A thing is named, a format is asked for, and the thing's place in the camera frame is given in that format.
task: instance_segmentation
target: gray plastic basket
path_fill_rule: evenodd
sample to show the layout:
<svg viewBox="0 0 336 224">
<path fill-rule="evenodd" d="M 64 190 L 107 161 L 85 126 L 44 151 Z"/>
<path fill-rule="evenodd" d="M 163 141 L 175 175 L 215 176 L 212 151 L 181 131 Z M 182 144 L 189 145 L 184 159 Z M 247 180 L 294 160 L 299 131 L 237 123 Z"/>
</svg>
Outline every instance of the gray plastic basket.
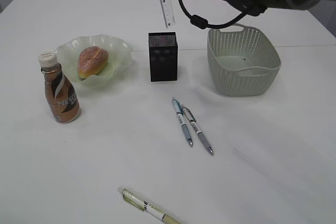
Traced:
<svg viewBox="0 0 336 224">
<path fill-rule="evenodd" d="M 278 53 L 257 28 L 208 33 L 208 62 L 218 90 L 228 96 L 260 95 L 272 85 L 281 67 Z"/>
</svg>

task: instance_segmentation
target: sugar-coated bread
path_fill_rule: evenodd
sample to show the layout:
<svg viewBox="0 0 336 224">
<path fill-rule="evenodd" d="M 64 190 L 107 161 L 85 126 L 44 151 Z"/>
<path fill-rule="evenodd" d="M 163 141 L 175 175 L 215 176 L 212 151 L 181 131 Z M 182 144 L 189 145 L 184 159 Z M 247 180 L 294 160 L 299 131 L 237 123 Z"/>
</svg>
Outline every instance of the sugar-coated bread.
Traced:
<svg viewBox="0 0 336 224">
<path fill-rule="evenodd" d="M 109 53 L 99 47 L 88 47 L 80 53 L 78 75 L 82 79 L 98 74 L 107 64 Z"/>
</svg>

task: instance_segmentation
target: white ruler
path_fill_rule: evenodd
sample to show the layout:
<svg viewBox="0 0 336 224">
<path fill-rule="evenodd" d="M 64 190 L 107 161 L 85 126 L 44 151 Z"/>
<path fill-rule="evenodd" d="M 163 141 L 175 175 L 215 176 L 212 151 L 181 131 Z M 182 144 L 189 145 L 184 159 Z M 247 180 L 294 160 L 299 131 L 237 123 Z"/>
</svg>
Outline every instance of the white ruler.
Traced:
<svg viewBox="0 0 336 224">
<path fill-rule="evenodd" d="M 173 25 L 175 25 L 175 17 L 172 2 L 171 0 L 160 0 L 160 3 L 166 27 L 167 28 L 172 27 Z"/>
</svg>

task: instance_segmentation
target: glass bowl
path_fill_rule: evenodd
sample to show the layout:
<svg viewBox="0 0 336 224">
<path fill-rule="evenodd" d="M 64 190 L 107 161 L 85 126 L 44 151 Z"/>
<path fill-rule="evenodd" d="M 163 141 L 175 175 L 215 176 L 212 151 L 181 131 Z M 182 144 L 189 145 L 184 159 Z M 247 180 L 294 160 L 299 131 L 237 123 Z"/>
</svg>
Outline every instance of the glass bowl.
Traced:
<svg viewBox="0 0 336 224">
<path fill-rule="evenodd" d="M 97 75 L 81 79 L 78 76 L 77 63 L 80 53 L 91 46 L 105 49 L 109 53 L 109 60 L 106 66 Z M 64 74 L 71 82 L 99 83 L 113 78 L 117 71 L 122 71 L 131 62 L 132 47 L 119 38 L 108 35 L 95 35 L 78 37 L 62 46 L 59 46 L 55 53 L 58 62 L 62 65 Z"/>
</svg>

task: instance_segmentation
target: white bottle cap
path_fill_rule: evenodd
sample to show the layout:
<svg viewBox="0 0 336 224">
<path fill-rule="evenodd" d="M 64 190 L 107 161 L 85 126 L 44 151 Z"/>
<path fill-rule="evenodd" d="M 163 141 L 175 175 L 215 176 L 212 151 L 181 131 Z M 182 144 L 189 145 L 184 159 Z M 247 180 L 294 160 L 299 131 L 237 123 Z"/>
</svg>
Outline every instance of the white bottle cap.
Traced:
<svg viewBox="0 0 336 224">
<path fill-rule="evenodd" d="M 38 61 L 42 68 L 50 68 L 58 63 L 54 52 L 43 52 L 38 56 Z"/>
</svg>

